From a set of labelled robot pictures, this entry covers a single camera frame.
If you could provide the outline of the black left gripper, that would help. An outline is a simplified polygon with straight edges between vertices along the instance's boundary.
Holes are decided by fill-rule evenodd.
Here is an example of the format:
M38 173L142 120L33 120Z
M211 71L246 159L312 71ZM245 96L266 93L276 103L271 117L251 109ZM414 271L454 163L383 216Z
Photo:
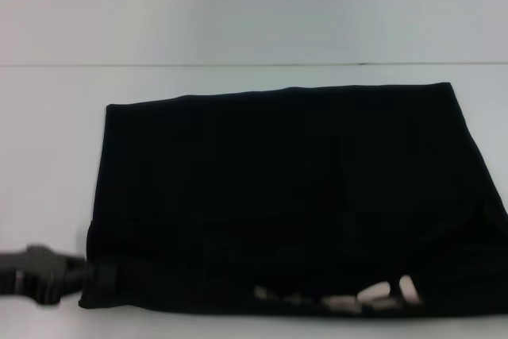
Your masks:
M38 305L57 305L85 288L115 288L114 264L88 264L82 256L29 245L18 252L0 252L0 297L21 296Z

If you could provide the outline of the black shirt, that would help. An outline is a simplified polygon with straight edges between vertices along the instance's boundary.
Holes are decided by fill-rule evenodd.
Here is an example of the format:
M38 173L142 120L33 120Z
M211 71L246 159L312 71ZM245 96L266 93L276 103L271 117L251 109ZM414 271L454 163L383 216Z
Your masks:
M508 314L508 213L449 83L188 95L106 108L84 309L363 318Z

